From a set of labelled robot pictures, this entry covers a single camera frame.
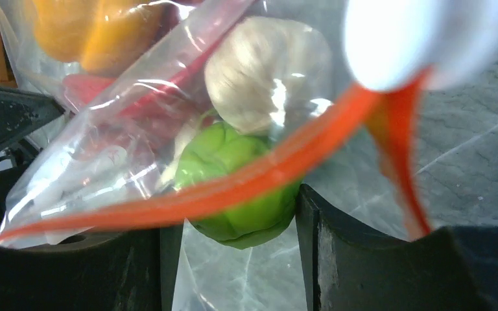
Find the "bell pepper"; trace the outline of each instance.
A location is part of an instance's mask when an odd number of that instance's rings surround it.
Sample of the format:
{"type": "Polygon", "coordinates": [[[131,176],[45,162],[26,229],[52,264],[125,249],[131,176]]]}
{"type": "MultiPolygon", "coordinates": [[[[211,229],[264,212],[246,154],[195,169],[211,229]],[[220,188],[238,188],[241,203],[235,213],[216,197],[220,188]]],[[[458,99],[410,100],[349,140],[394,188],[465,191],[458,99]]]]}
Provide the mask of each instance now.
{"type": "MultiPolygon", "coordinates": [[[[228,175],[269,150],[264,139],[241,135],[225,122],[215,123],[183,150],[175,175],[176,187],[228,175]]],[[[199,232],[227,246],[244,249],[263,244],[279,236],[291,223],[299,186],[300,181],[296,181],[191,223],[199,232]]]]}
{"type": "Polygon", "coordinates": [[[60,62],[117,75],[154,42],[164,4],[150,0],[23,0],[37,44],[60,62]]]}

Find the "white slider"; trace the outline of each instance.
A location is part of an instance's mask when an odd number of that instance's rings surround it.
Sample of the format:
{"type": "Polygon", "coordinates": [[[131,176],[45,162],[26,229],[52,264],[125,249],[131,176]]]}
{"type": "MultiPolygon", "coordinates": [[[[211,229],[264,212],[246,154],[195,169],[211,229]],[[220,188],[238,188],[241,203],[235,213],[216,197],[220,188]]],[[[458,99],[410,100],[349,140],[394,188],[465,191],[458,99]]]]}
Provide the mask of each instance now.
{"type": "Polygon", "coordinates": [[[467,82],[498,52],[498,0],[348,0],[343,48],[354,79],[380,92],[421,70],[427,87],[467,82]]]}

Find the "gray marble surface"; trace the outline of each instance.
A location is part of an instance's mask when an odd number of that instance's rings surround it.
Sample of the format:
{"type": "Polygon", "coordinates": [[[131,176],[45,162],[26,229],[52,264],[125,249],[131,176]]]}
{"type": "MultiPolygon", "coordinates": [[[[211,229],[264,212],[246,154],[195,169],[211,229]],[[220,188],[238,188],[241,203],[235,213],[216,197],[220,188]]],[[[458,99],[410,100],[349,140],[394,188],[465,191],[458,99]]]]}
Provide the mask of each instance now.
{"type": "MultiPolygon", "coordinates": [[[[342,1],[314,2],[306,10],[292,6],[290,14],[336,42],[342,1]]],[[[338,47],[332,48],[341,64],[338,47]]],[[[350,82],[342,65],[335,81],[339,92],[350,82]]],[[[434,224],[498,225],[498,60],[466,86],[429,94],[419,131],[415,170],[434,224]]],[[[360,132],[305,181],[339,209],[405,238],[391,186],[375,160],[368,134],[360,132]]],[[[190,226],[184,237],[198,291],[217,310],[305,310],[294,223],[279,238],[244,251],[190,226]]]]}

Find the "green bell pepper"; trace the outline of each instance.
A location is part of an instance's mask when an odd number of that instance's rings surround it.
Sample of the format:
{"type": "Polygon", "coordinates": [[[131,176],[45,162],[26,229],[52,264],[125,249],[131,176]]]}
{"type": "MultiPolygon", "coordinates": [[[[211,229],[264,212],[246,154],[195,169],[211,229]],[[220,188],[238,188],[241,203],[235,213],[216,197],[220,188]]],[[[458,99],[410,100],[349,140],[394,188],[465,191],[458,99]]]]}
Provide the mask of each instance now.
{"type": "MultiPolygon", "coordinates": [[[[175,175],[182,187],[228,175],[269,152],[260,137],[245,136],[225,122],[199,133],[183,150],[175,175]]],[[[217,242],[238,249],[257,246],[279,236],[291,223],[300,181],[275,189],[223,213],[191,220],[217,242]]]]}

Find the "yellow bell pepper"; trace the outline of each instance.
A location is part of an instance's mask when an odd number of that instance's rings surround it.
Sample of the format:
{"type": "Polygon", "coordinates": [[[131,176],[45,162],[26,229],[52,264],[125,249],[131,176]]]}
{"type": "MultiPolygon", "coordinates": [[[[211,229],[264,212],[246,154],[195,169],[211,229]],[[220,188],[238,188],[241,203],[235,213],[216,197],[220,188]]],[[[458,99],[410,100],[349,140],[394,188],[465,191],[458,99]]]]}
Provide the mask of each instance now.
{"type": "Polygon", "coordinates": [[[23,0],[37,44],[51,58],[117,75],[152,44],[163,4],[151,0],[23,0]]]}

